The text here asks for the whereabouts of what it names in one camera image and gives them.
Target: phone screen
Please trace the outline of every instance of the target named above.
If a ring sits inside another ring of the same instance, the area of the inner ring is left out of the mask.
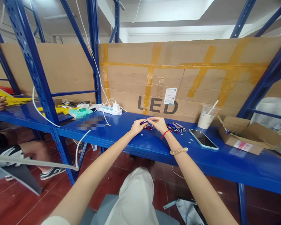
[[[195,137],[198,139],[198,141],[205,146],[208,147],[212,147],[212,148],[218,148],[214,143],[212,143],[211,140],[209,140],[208,137],[205,136],[205,134],[203,134],[201,131],[197,131],[197,130],[192,130],[190,129],[190,131],[195,135]]]

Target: small cardboard box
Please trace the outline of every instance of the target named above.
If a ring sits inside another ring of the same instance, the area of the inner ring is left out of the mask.
[[[275,146],[281,143],[280,134],[259,123],[250,125],[250,120],[232,116],[226,116],[224,121],[219,116],[218,118],[221,122],[219,133],[227,145],[259,155],[264,148],[275,150]],[[241,137],[228,133],[227,130],[236,132]]]

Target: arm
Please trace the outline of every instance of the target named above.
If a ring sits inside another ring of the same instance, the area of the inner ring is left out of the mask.
[[[164,118],[151,117],[148,118],[148,122],[153,124],[162,134],[168,130]],[[182,149],[171,132],[167,132],[165,138],[172,151]],[[210,225],[237,224],[206,176],[187,152],[175,154],[174,157],[207,223]]]
[[[71,225],[80,223],[91,197],[102,178],[131,139],[148,124],[144,123],[140,125],[144,120],[145,119],[136,120],[128,133],[100,155],[100,157],[85,170],[67,195],[51,213],[50,217],[63,217]]]

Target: red object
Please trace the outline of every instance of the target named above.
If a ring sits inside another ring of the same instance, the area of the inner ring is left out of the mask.
[[[165,134],[166,134],[168,131],[172,132],[171,130],[167,130],[167,131],[163,134],[163,136],[162,136],[161,138],[164,138],[164,137],[165,137]]]
[[[4,87],[4,86],[0,86],[0,89],[1,89],[2,91],[7,92],[8,94],[14,94],[14,92],[13,92],[13,89],[12,89],[12,88],[9,88],[9,87]]]

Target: power strip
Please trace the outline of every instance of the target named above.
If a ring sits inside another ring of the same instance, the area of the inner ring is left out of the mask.
[[[104,110],[104,113],[109,113],[109,114],[112,114],[112,115],[115,115],[115,116],[118,116],[118,115],[121,115],[122,114],[122,110],[114,110],[112,107],[109,108],[108,106],[101,106],[99,108],[96,109],[96,111],[100,111],[100,112],[103,112]]]

